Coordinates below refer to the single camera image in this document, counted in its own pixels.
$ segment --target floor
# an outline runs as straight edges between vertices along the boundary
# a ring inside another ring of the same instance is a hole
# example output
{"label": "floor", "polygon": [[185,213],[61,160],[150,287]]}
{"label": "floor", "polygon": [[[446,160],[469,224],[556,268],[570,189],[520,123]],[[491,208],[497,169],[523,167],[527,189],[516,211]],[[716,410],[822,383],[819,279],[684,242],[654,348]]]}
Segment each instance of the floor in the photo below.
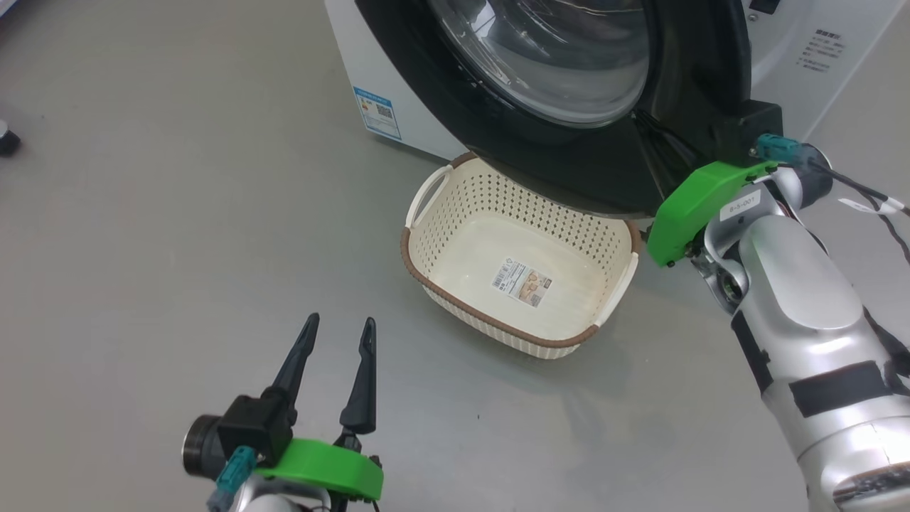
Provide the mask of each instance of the floor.
{"label": "floor", "polygon": [[[882,48],[902,55],[908,32]],[[829,115],[850,128],[817,132],[835,162],[905,162],[907,131],[875,152],[855,140],[908,128],[910,76],[881,51],[883,78],[858,77]],[[6,510],[202,510],[187,427],[269,384],[314,311],[296,434],[338,434],[374,316],[379,428],[363,442],[385,463],[383,510],[804,509],[693,269],[645,259],[602,331],[556,362],[426,297],[399,233],[439,162],[363,129],[321,2],[20,0],[0,19],[0,113],[25,141],[0,162]],[[876,169],[910,195],[905,169]],[[880,223],[830,201],[807,218],[910,338],[910,272]]]}

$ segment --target basket handle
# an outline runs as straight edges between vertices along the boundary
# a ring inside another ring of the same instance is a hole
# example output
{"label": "basket handle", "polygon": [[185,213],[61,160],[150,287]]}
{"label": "basket handle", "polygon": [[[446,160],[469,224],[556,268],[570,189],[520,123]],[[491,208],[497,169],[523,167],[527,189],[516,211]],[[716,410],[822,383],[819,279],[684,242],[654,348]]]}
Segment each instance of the basket handle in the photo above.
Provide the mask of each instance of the basket handle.
{"label": "basket handle", "polygon": [[629,260],[629,265],[622,271],[619,282],[616,283],[616,289],[613,290],[610,299],[603,305],[603,308],[601,308],[601,312],[594,320],[594,325],[601,327],[603,323],[610,318],[610,315],[613,314],[613,310],[616,309],[616,306],[620,303],[620,299],[626,293],[626,290],[629,289],[629,283],[632,282],[632,277],[635,275],[635,269],[637,268],[638,252],[632,251],[632,258]]}
{"label": "basket handle", "polygon": [[[449,182],[449,173],[453,171],[451,165],[440,167],[436,169],[436,172],[430,174],[430,177],[423,182],[423,185],[420,185],[420,189],[417,191],[417,195],[414,196],[414,201],[411,202],[410,208],[408,209],[408,217],[404,220],[404,227],[411,229],[414,226],[420,224],[420,221],[423,219],[423,214],[426,213],[430,206],[433,205],[433,202],[440,196],[442,189],[445,188],[446,183]],[[440,182],[440,185],[436,188],[436,191],[433,192],[433,197],[427,201],[420,211],[420,205],[423,204],[424,200],[427,198],[427,193],[430,192],[430,189],[434,185]]]}

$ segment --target black wheel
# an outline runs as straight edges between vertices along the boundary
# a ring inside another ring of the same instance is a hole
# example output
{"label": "black wheel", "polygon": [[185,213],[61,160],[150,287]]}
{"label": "black wheel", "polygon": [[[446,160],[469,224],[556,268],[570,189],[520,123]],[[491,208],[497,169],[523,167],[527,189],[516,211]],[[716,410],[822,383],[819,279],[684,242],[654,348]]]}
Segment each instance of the black wheel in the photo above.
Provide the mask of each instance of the black wheel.
{"label": "black wheel", "polygon": [[12,130],[7,130],[0,136],[0,157],[9,157],[19,148],[21,140]]}

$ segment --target brown basket rim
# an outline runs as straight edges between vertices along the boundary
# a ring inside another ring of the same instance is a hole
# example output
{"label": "brown basket rim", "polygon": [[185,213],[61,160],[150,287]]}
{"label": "brown basket rim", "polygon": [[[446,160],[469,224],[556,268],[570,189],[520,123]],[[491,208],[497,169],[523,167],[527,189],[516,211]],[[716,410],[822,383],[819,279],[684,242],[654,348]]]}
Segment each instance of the brown basket rim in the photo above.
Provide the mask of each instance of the brown basket rim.
{"label": "brown basket rim", "polygon": [[[477,155],[470,153],[470,152],[465,153],[465,154],[457,157],[456,159],[454,159],[450,163],[450,165],[452,166],[453,169],[455,169],[458,166],[460,166],[461,164],[463,164],[469,160],[475,159],[475,158],[477,158]],[[635,226],[634,222],[632,222],[630,220],[626,220],[625,224],[626,224],[626,227],[629,229],[630,236],[632,237],[632,252],[634,252],[636,254],[641,254],[642,235],[638,231],[638,228]],[[469,306],[467,303],[463,302],[461,299],[455,297],[454,295],[452,295],[449,292],[446,292],[439,285],[430,281],[430,279],[427,276],[420,273],[417,270],[417,267],[414,266],[414,262],[410,258],[410,248],[408,245],[409,240],[410,240],[410,229],[405,228],[401,232],[400,245],[401,245],[401,259],[404,261],[404,266],[406,269],[408,269],[408,273],[410,273],[410,275],[413,276],[414,279],[416,279],[418,282],[420,282],[420,284],[422,284],[423,286],[426,286],[431,291],[433,291],[434,293],[436,293],[437,295],[442,297],[444,300],[451,302],[457,308],[459,308],[460,310],[463,310],[467,314],[477,318],[481,322],[488,323],[488,324],[492,325],[493,327],[495,327],[501,331],[504,331],[505,333],[511,334],[512,336],[521,338],[522,340],[525,340],[530,343],[534,343],[534,344],[539,345],[544,348],[566,348],[566,347],[571,347],[571,346],[574,346],[577,344],[581,344],[581,343],[587,341],[589,338],[591,338],[595,333],[597,333],[597,331],[599,329],[599,327],[597,325],[592,324],[590,327],[588,327],[581,333],[579,333],[575,336],[572,336],[571,338],[566,338],[563,340],[546,340],[544,338],[540,338],[539,336],[535,336],[533,334],[526,333],[526,332],[522,331],[521,329],[516,329],[516,328],[512,327],[511,325],[508,325],[507,323],[503,323],[503,322],[489,316],[487,313],[481,312],[481,311],[477,310],[476,308]]]}

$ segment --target white label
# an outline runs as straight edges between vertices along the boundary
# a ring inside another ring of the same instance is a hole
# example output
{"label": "white label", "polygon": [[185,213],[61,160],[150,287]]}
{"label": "white label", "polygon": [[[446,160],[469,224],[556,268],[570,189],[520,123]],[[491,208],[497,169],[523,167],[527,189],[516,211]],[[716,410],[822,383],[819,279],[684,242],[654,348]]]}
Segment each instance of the white label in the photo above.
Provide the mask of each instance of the white label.
{"label": "white label", "polygon": [[837,64],[846,48],[842,35],[818,28],[809,35],[805,46],[800,50],[796,65],[825,74]]}
{"label": "white label", "polygon": [[736,217],[748,209],[755,208],[760,202],[762,202],[762,191],[756,190],[747,196],[742,196],[738,200],[727,203],[726,206],[721,208],[721,222],[731,217]]}
{"label": "white label", "polygon": [[363,123],[367,125],[368,129],[380,135],[401,140],[401,132],[398,129],[398,121],[395,119],[395,109],[392,108],[391,101],[359,87],[354,87],[354,96],[357,97]]}
{"label": "white label", "polygon": [[890,204],[888,204],[887,202],[882,203],[881,208],[879,208],[878,210],[873,210],[867,206],[864,206],[854,200],[849,200],[847,198],[841,198],[841,199],[839,199],[839,201],[841,201],[843,204],[849,206],[850,208],[853,208],[854,210],[861,211],[862,213],[874,213],[875,215],[891,215],[892,213],[897,213],[898,211],[900,211],[900,210],[896,209],[895,207],[891,206]]}
{"label": "white label", "polygon": [[506,258],[493,279],[493,288],[535,308],[552,284],[553,280],[540,271],[512,258]]}

